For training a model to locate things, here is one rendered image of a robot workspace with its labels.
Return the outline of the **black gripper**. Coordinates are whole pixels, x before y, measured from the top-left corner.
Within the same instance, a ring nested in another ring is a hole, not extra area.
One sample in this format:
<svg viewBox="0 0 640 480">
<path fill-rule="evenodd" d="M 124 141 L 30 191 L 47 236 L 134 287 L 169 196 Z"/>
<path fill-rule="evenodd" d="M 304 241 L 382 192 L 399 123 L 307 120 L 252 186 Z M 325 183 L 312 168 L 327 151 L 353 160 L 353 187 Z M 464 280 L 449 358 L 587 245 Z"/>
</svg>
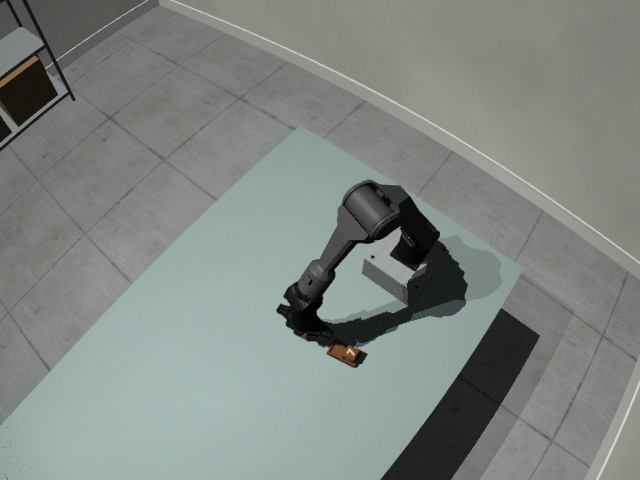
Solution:
<svg viewBox="0 0 640 480">
<path fill-rule="evenodd" d="M 299 325 L 296 322 L 292 323 L 290 306 L 286 306 L 280 303 L 277 308 L 277 313 L 282 314 L 286 321 L 286 326 L 293 331 L 293 333 L 297 336 L 301 336 L 302 334 L 307 334 L 306 337 L 315 341 L 318 336 L 326 337 L 326 339 L 330 340 L 334 334 L 334 331 L 331 330 L 323 320 L 321 320 L 318 316 L 316 316 L 315 321 L 310 325 Z M 317 335 L 317 336 L 316 336 Z"/>
</svg>

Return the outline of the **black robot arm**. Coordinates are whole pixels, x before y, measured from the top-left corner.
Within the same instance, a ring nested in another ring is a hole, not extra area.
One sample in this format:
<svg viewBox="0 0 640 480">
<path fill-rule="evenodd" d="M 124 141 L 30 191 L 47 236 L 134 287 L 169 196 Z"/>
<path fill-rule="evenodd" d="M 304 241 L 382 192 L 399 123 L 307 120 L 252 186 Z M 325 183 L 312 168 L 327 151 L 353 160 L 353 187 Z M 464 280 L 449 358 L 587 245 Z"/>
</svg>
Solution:
<svg viewBox="0 0 640 480">
<path fill-rule="evenodd" d="M 390 200 L 371 183 L 375 183 Z M 392 211 L 385 203 L 389 206 L 392 203 Z M 419 211 L 401 186 L 378 184 L 368 179 L 351 187 L 338 208 L 338 225 L 320 259 L 311 261 L 299 281 L 292 284 L 283 295 L 290 304 L 294 322 L 304 326 L 315 321 L 317 310 L 323 303 L 322 295 L 335 279 L 335 268 L 358 243 L 374 243 L 374 240 L 385 238 L 398 227 L 402 232 L 400 243 L 390 256 L 416 271 L 431 246 L 439 239 L 440 232 Z"/>
</svg>

